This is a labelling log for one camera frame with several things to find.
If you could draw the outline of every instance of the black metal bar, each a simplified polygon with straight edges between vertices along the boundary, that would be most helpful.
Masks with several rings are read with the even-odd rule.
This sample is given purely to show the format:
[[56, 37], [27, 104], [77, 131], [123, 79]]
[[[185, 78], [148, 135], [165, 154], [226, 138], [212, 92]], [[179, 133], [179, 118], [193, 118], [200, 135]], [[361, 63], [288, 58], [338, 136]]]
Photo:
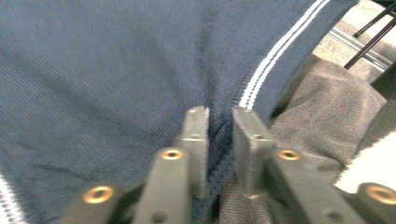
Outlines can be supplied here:
[[369, 223], [396, 223], [396, 191], [376, 183], [364, 183], [359, 185], [357, 197], [368, 208], [357, 210]]
[[367, 43], [344, 67], [349, 69], [360, 59], [370, 48], [372, 48], [384, 35], [386, 35], [393, 26], [396, 25], [396, 18], [391, 20], [373, 39]]
[[364, 223], [300, 153], [278, 148], [268, 159], [269, 191], [289, 208], [295, 223]]
[[191, 223], [190, 163], [191, 154], [181, 148], [156, 155], [134, 224]]
[[259, 117], [251, 110], [236, 106], [233, 109], [233, 153], [235, 171], [243, 193], [249, 198], [262, 194], [263, 157], [275, 147], [270, 134]]
[[374, 24], [376, 24], [379, 20], [381, 20], [385, 15], [388, 15], [392, 12], [392, 10], [396, 8], [396, 2], [394, 2], [392, 5], [387, 7], [385, 10], [383, 10], [381, 13], [379, 13], [374, 19], [372, 19], [369, 23], [367, 23], [363, 28], [361, 28], [356, 34], [353, 36], [359, 37], [361, 34], [363, 34], [366, 30], [368, 30], [370, 27], [372, 27]]
[[[359, 40], [347, 35], [337, 27], [332, 28], [328, 36], [335, 41], [341, 43], [342, 45], [346, 46], [347, 48], [352, 49], [353, 51], [355, 51], [355, 54], [364, 47], [364, 45]], [[387, 70], [387, 68], [392, 64], [391, 60], [387, 59], [381, 54], [378, 54], [372, 49], [368, 50], [362, 56], [362, 58], [367, 60], [369, 63], [372, 64], [372, 66], [374, 66], [381, 72]]]
[[299, 224], [285, 204], [272, 197], [268, 197], [267, 202], [274, 224]]
[[62, 224], [107, 224], [111, 222], [122, 196], [113, 183], [97, 183], [71, 202], [61, 219]]
[[[253, 111], [235, 107], [233, 120], [236, 171], [248, 196], [267, 189], [280, 202], [273, 208], [285, 214], [279, 207], [285, 204], [292, 223], [364, 223], [302, 154], [274, 147]], [[278, 223], [290, 219], [276, 217]]]
[[203, 106], [189, 109], [184, 119], [183, 130], [178, 136], [175, 147], [188, 150], [193, 157], [191, 161], [192, 194], [205, 198], [206, 187], [209, 110]]

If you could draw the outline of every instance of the brass screw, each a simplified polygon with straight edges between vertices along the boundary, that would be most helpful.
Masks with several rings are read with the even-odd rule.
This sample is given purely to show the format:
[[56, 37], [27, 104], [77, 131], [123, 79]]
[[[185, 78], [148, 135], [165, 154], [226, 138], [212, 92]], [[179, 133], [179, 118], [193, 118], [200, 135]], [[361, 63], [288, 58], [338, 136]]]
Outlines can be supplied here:
[[84, 201], [86, 203], [103, 203], [110, 199], [114, 194], [114, 190], [108, 186], [97, 186], [88, 190], [84, 194]]
[[297, 161], [300, 156], [293, 150], [282, 150], [279, 152], [279, 157], [287, 161]]
[[182, 156], [183, 156], [183, 153], [176, 149], [167, 150], [161, 155], [161, 157], [163, 157], [164, 160], [168, 160], [168, 161], [178, 160]]
[[367, 188], [367, 193], [378, 202], [396, 204], [396, 193], [392, 190], [378, 186], [370, 186]]

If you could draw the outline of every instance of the white stripe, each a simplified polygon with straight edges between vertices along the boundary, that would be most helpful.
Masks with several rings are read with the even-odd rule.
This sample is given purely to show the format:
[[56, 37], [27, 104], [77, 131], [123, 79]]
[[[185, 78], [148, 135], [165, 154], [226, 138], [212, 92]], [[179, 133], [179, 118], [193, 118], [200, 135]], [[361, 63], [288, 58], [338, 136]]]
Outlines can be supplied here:
[[0, 220], [3, 224], [25, 224], [24, 215], [17, 204], [8, 182], [0, 174]]
[[286, 48], [294, 41], [295, 38], [309, 25], [309, 23], [318, 15], [321, 9], [329, 3], [330, 0], [316, 1], [305, 14], [291, 27], [291, 29], [273, 46], [267, 57], [260, 63], [253, 77], [247, 84], [247, 88], [239, 102], [242, 107], [251, 109], [254, 105], [256, 96], [266, 79], [268, 73], [275, 65], [277, 59], [283, 54]]

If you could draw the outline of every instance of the cloth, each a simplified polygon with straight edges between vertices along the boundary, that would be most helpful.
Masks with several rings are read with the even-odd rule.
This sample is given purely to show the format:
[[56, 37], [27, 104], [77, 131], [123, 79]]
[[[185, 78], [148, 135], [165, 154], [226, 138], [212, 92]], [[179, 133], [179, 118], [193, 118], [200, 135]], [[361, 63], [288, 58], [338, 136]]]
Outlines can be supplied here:
[[0, 189], [9, 222], [54, 223], [94, 181], [144, 178], [209, 107], [206, 200], [233, 174], [234, 105], [269, 118], [356, 0], [0, 2]]
[[[358, 144], [386, 100], [367, 81], [312, 56], [281, 101], [270, 133], [279, 147], [304, 153], [330, 183], [358, 152]], [[247, 199], [236, 176], [221, 193], [219, 223], [272, 223], [267, 195]]]
[[388, 100], [381, 108], [361, 140], [358, 151], [370, 148], [379, 140], [394, 132], [396, 128], [396, 100]]

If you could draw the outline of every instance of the metal rod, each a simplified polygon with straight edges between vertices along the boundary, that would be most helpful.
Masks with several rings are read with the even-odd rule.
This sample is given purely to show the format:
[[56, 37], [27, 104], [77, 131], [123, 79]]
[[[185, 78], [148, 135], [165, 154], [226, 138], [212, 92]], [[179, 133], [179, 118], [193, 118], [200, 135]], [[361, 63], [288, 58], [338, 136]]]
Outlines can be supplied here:
[[[359, 50], [361, 50], [364, 47], [364, 45], [359, 40], [353, 38], [350, 35], [347, 35], [346, 33], [344, 33], [343, 31], [341, 31], [336, 27], [332, 28], [328, 36], [331, 39], [346, 46], [347, 48], [352, 49], [353, 51], [355, 51], [355, 53], [359, 52]], [[364, 54], [362, 58], [364, 58], [369, 63], [371, 63], [372, 66], [378, 69], [378, 71], [380, 72], [384, 72], [392, 64], [391, 60], [375, 52], [372, 49], [367, 51], [367, 53]]]
[[171, 147], [157, 153], [134, 224], [191, 223], [191, 154]]
[[387, 7], [385, 10], [383, 10], [381, 13], [378, 14], [374, 19], [372, 19], [369, 23], [367, 23], [363, 28], [361, 28], [356, 34], [353, 36], [359, 37], [361, 34], [363, 34], [366, 30], [368, 30], [370, 27], [372, 27], [374, 24], [376, 24], [379, 20], [381, 20], [385, 15], [388, 15], [392, 12], [392, 10], [396, 8], [396, 1]]
[[349, 69], [353, 66], [369, 49], [371, 49], [384, 35], [386, 35], [396, 25], [396, 18], [390, 21], [373, 39], [367, 43], [344, 67]]

